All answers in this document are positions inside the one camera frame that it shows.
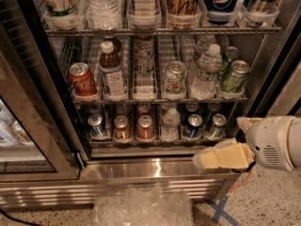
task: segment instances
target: beverage cooler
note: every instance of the beverage cooler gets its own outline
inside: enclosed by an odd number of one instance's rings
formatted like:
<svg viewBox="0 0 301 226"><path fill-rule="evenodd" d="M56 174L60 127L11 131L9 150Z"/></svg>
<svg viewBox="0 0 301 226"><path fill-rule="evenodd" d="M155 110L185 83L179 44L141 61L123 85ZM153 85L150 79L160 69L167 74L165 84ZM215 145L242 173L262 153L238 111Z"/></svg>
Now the beverage cooler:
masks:
<svg viewBox="0 0 301 226"><path fill-rule="evenodd" d="M129 186L221 199L245 171L198 169L193 155L243 140L237 117L298 111L300 0L265 13L114 1L0 0L0 207L90 204ZM223 55L214 73L196 67L202 38Z"/></svg>

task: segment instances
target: refrigerator door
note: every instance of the refrigerator door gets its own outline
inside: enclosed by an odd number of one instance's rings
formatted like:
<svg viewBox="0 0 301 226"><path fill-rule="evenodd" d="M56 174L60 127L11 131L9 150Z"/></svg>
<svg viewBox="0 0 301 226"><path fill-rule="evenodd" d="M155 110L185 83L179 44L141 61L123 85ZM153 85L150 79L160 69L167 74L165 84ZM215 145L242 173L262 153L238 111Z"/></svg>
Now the refrigerator door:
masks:
<svg viewBox="0 0 301 226"><path fill-rule="evenodd" d="M78 166L0 24L0 181L77 179Z"/></svg>

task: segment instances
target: terrazzo floor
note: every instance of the terrazzo floor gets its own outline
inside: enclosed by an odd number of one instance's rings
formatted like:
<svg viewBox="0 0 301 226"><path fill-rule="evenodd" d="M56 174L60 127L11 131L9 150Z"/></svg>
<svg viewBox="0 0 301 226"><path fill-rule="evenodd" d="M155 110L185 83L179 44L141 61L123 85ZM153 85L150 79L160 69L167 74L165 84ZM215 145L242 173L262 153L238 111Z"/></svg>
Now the terrazzo floor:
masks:
<svg viewBox="0 0 301 226"><path fill-rule="evenodd" d="M255 166L253 175L218 202L193 205L196 226L301 226L301 170L284 172ZM5 210L10 216L42 226L86 226L92 219L92 205L57 207L43 211ZM0 216L1 226L23 224Z"/></svg>

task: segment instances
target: vent grille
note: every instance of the vent grille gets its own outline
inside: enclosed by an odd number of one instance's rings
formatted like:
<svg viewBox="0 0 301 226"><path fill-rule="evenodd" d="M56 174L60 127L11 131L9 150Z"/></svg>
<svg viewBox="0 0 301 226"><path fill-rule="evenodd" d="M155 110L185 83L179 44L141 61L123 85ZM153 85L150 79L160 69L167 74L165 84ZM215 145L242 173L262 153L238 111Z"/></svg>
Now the vent grille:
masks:
<svg viewBox="0 0 301 226"><path fill-rule="evenodd" d="M267 163L273 166L279 164L279 156L274 147L267 145L265 148L263 148L263 155Z"/></svg>

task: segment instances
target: refrigerator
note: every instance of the refrigerator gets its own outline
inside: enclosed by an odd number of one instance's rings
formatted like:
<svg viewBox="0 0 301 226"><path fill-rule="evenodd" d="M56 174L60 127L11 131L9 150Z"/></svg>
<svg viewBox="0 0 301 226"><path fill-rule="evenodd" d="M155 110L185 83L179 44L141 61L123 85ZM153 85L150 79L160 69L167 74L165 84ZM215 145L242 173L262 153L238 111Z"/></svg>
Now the refrigerator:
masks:
<svg viewBox="0 0 301 226"><path fill-rule="evenodd" d="M0 0L2 111L10 116L11 128L19 124L29 143L12 131L13 145L0 145L1 207L91 204L101 196L123 195L129 186L159 186L166 193L185 191L196 202L222 199L243 171L195 167L193 155L217 141L206 137L161 140L160 106L198 104L203 108L220 103L227 117L225 135L220 139L236 137L241 141L244 135L236 124L237 117L300 114L300 0L277 0L280 13L267 27L197 23L188 29L170 27L166 1L158 1L162 17L159 26L152 29L134 29L129 22L129 1L121 0L120 29L91 29L83 23L78 29L53 30L45 18L43 0ZM251 66L244 93L229 99L191 99L188 91L177 100L165 97L162 64L173 60L188 63L196 39L204 34L215 34L219 42L239 48L242 60ZM126 98L105 98L101 77L95 75L99 97L92 102L77 100L69 67L74 61L84 62L97 74L104 36L122 41L128 75ZM146 97L135 77L136 36L150 36L155 44L156 69ZM95 138L87 123L88 110L101 108L109 121L120 105L132 109L132 138L126 143L112 137ZM153 109L155 131L150 141L136 139L135 110L139 105Z"/></svg>

